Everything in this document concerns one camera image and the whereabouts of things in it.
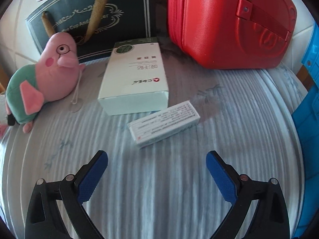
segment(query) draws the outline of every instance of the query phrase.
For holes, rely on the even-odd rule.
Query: bag handle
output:
[[[87,33],[85,36],[77,43],[78,45],[83,45],[87,42],[91,36],[93,35],[94,31],[98,28],[101,19],[103,17],[103,12],[105,8],[107,0],[95,0],[93,5],[92,14],[90,17],[89,25],[87,26]],[[44,25],[45,31],[49,38],[51,38],[56,31],[54,30],[51,22],[47,17],[47,11],[42,12],[41,20]]]

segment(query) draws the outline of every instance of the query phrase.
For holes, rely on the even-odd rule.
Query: pig's eye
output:
[[[66,54],[70,51],[70,48],[68,45],[61,45],[58,46],[58,48],[56,49],[56,52],[60,55]]]

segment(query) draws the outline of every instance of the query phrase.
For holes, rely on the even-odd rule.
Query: dark green paper bag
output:
[[[48,0],[28,18],[30,34],[42,53],[49,39],[41,20],[47,16],[56,32],[70,33],[80,42],[87,26],[95,0]],[[155,0],[108,0],[101,22],[91,38],[78,45],[80,62],[109,56],[116,42],[156,36]]]

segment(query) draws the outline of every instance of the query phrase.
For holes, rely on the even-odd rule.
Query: blue plastic object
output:
[[[317,24],[302,63],[315,85],[292,114],[305,169],[304,202],[295,237],[304,233],[319,208],[319,28]]]
[[[90,168],[87,175],[83,178],[82,182],[79,184],[78,190],[78,202],[83,204],[83,202],[89,201],[99,180],[101,179],[108,164],[107,153],[103,152],[100,157],[96,160],[93,166]]]
[[[236,186],[212,153],[208,153],[206,156],[206,166],[214,178],[224,200],[234,205],[237,200]]]

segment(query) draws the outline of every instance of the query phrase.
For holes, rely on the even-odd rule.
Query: metal pin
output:
[[[43,179],[37,180],[37,185],[41,185],[42,183],[44,183],[44,180],[43,180]]]
[[[242,174],[240,175],[240,179],[244,182],[248,181],[249,180],[249,177],[246,175],[246,174]]]
[[[271,182],[272,184],[274,184],[274,185],[277,185],[277,184],[278,184],[278,180],[275,179],[275,178],[271,178],[271,179],[270,179],[270,182]]]
[[[74,175],[73,175],[73,174],[69,174],[65,179],[66,179],[68,182],[73,181]]]

